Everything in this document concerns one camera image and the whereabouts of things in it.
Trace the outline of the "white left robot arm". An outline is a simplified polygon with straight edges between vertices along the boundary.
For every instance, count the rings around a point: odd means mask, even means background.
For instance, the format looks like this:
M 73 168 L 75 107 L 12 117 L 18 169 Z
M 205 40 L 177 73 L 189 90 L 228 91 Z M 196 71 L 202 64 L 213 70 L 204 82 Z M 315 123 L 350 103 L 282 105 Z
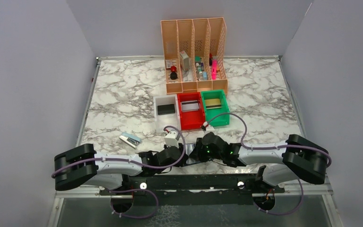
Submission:
M 166 146 L 160 152 L 147 151 L 134 155 L 109 155 L 97 152 L 93 144 L 83 144 L 54 158 L 57 191 L 93 185 L 124 194 L 129 190 L 127 177 L 151 177 L 171 167 L 182 167 L 191 153 L 190 145 Z

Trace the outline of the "navy blue card holder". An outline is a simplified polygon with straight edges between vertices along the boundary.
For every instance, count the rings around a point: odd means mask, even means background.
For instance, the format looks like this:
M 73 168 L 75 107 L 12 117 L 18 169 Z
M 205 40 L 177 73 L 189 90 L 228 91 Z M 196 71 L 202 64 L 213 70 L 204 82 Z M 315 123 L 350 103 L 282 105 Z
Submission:
M 186 145 L 187 160 L 185 166 L 190 166 L 199 163 L 198 151 L 196 149 L 196 143 L 190 143 Z

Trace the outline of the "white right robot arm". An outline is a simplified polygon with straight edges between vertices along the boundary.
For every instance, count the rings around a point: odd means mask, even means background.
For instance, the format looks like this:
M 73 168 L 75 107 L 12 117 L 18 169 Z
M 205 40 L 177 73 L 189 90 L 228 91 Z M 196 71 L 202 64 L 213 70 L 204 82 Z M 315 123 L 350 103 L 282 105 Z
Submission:
M 324 184 L 331 163 L 326 149 L 297 134 L 273 145 L 246 148 L 240 143 L 227 143 L 210 132 L 187 144 L 186 154 L 196 162 L 219 159 L 229 167 L 263 164 L 254 179 L 254 187 L 259 192 L 294 179 Z

